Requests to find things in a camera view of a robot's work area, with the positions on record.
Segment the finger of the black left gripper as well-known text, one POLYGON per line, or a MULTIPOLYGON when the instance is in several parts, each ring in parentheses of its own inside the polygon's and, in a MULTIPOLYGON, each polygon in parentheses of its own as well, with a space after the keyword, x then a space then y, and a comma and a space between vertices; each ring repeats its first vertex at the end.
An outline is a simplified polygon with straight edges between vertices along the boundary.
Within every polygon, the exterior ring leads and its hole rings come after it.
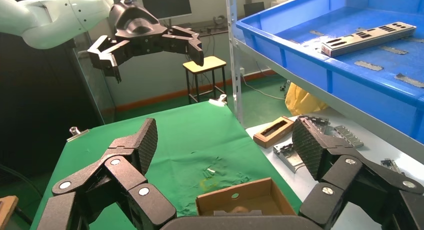
POLYGON ((106 77, 114 77, 117 83, 122 81, 119 65, 130 58, 130 41, 116 41, 107 35, 100 36, 87 50, 94 68, 103 71, 106 77))
POLYGON ((204 52, 199 34, 191 28, 179 26, 170 27, 162 35, 162 48, 164 51, 189 56, 197 65, 204 65, 204 52))

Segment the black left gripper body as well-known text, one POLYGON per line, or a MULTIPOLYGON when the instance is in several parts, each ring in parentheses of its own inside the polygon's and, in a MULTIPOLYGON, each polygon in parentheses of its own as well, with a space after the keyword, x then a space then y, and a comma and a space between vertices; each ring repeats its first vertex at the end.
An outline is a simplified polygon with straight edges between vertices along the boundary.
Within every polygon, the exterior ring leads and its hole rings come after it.
POLYGON ((116 3, 108 19, 113 26, 116 41, 128 41, 124 48, 131 56, 163 51, 162 35, 167 32, 167 28, 140 4, 116 3))

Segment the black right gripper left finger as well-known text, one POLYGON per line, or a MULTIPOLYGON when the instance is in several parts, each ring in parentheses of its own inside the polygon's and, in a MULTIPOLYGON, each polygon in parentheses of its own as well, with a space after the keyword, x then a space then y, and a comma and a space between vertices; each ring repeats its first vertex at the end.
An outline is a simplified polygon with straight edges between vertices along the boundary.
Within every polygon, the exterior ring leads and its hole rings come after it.
POLYGON ((99 160, 58 181, 38 229, 89 229, 117 204, 136 229, 160 229, 176 208, 146 178, 157 149, 156 121, 147 118, 132 135, 115 139, 99 160))

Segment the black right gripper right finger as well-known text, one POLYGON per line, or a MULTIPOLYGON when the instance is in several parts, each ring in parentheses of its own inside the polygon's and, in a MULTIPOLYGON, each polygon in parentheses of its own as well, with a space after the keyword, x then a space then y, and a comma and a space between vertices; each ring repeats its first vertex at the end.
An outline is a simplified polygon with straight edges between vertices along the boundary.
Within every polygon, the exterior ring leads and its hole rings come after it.
POLYGON ((366 159, 305 117, 293 125, 292 146, 316 181, 300 216, 330 229, 353 203, 382 229, 423 229, 424 188, 417 181, 366 159))

